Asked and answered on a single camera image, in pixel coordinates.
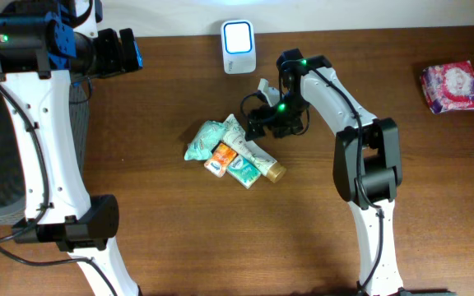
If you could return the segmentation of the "teal snack bag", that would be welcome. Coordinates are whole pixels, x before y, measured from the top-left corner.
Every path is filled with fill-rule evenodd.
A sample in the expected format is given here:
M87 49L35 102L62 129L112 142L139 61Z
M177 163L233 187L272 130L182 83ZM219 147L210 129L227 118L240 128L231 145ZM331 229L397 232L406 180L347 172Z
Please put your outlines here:
M221 138L226 133L224 123L206 121L198 130L196 136L188 144L184 154L185 160L208 160Z

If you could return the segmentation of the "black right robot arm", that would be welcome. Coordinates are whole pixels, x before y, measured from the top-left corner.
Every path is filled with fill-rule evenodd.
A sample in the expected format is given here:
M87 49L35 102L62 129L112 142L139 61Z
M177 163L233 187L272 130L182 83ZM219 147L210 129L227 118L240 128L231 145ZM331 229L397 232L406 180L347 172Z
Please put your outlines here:
M315 108L335 136L332 177L353 214L360 249L359 295L397 295L403 281L397 267L393 211L402 182L397 124L368 112L339 81L323 56L304 58L298 49L276 61L276 102L246 113L245 137L269 129L276 138L307 131L301 117Z

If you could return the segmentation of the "purple tissue pack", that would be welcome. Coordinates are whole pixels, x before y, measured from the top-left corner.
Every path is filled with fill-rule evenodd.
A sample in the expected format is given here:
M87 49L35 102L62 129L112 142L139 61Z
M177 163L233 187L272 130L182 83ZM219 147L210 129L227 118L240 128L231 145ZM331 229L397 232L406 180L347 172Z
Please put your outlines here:
M474 69L469 60L427 67L420 79L432 113L474 110Z

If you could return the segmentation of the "white cream tube gold cap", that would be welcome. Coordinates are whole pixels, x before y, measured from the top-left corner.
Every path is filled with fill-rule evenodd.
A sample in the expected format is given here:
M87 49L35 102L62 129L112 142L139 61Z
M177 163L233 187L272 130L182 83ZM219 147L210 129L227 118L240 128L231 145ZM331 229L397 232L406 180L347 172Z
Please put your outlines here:
M276 159L260 148L254 141L245 140L245 130L234 116L230 114L223 122L226 133L222 141L232 150L242 155L254 165L262 176L277 183L286 173L286 168Z

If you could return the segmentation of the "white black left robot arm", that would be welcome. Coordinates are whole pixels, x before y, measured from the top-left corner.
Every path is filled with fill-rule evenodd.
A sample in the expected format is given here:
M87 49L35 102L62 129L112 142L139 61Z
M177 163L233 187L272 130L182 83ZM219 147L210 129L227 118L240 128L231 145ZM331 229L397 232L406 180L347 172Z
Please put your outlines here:
M119 204L91 196L77 163L70 88L142 69L130 29L99 30L100 0L14 1L0 12L0 94L26 186L15 243L55 243L97 295L139 295L116 241Z

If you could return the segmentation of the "orange tissue packet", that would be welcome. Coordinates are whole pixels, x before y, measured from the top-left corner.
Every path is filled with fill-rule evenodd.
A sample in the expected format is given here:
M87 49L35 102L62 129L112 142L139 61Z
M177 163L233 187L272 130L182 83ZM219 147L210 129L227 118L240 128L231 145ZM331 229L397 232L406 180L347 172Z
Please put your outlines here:
M224 176L228 166L237 156L237 153L224 143L220 143L214 150L212 157L204 163L204 167L218 178Z

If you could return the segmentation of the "teal tissue packet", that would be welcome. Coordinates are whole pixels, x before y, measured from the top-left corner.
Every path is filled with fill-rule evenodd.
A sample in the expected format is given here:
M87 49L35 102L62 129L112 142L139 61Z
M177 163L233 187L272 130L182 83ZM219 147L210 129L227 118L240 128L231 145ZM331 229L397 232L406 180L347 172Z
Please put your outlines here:
M237 155L232 160L227 168L227 173L241 183L246 189L250 189L261 177L260 171L242 155Z

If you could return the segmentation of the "white barcode scanner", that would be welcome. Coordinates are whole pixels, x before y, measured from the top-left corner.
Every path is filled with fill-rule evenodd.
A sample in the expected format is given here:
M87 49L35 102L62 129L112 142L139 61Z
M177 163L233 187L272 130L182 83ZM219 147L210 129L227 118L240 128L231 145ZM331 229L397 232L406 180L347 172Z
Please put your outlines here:
M253 24L230 20L221 24L221 50L224 72L229 75L254 72L257 66Z

